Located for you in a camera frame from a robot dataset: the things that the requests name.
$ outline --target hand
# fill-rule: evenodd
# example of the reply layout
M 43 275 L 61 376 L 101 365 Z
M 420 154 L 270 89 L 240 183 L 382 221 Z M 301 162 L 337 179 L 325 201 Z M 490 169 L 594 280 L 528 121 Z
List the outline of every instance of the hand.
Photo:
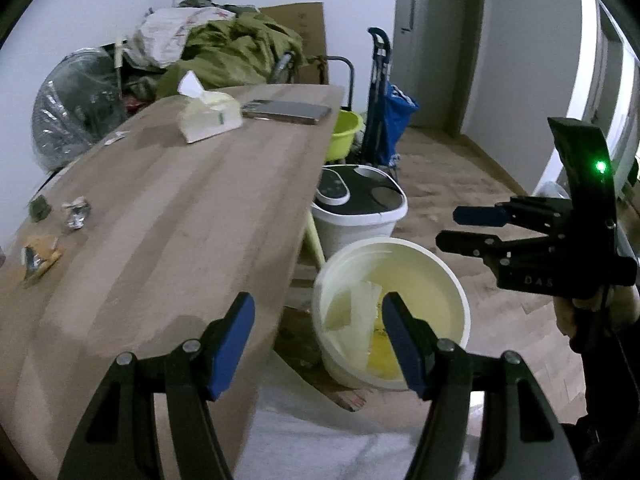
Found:
M 567 298 L 554 298 L 554 310 L 556 311 L 556 325 L 562 334 L 573 339 L 578 332 L 575 323 L 575 310 L 600 309 L 602 303 L 602 288 L 589 300 L 568 300 Z M 615 286 L 609 288 L 607 297 L 609 320 L 614 330 L 633 325 L 640 317 L 640 294 L 635 286 Z

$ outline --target tabletop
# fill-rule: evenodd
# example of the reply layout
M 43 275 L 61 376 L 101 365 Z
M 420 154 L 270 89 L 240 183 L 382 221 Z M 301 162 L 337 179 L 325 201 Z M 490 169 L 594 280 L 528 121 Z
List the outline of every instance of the tabletop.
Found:
M 246 290 L 255 325 L 230 390 L 210 405 L 227 461 L 238 459 L 342 89 L 222 91 L 243 103 L 324 104 L 332 115 L 317 126 L 245 119 L 186 144 L 177 127 L 185 98 L 160 100 L 120 127 L 123 139 L 100 142 L 45 188 L 52 213 L 26 221 L 8 251 L 0 270 L 0 423 L 40 480 L 56 477 L 117 354 L 169 352 L 199 337 Z M 92 212 L 69 233 L 60 206 L 79 196 Z M 20 246 L 30 237 L 58 238 L 62 256 L 25 286 Z M 161 399 L 156 419 L 165 478 L 176 478 Z

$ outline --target cardboard box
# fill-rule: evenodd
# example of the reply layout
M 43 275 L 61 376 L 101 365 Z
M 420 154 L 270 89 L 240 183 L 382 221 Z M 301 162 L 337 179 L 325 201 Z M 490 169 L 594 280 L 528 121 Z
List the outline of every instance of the cardboard box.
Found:
M 307 57 L 326 54 L 322 2 L 263 7 L 260 12 L 297 32 Z M 302 67 L 298 82 L 318 84 L 318 70 L 313 66 Z

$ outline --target blue bag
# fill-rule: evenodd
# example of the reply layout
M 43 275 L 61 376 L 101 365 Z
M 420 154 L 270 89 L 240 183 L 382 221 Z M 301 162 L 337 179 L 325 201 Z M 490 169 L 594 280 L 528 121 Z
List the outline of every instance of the blue bag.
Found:
M 390 168 L 396 165 L 396 144 L 409 124 L 411 114 L 419 108 L 396 85 L 386 83 L 384 127 L 378 145 L 378 164 Z

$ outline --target smartphone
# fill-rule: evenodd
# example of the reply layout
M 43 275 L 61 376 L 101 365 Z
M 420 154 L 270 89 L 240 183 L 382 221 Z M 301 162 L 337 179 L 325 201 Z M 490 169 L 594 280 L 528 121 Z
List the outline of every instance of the smartphone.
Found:
M 329 113 L 331 113 L 329 106 L 293 101 L 255 99 L 242 106 L 244 117 L 296 124 L 318 124 Z

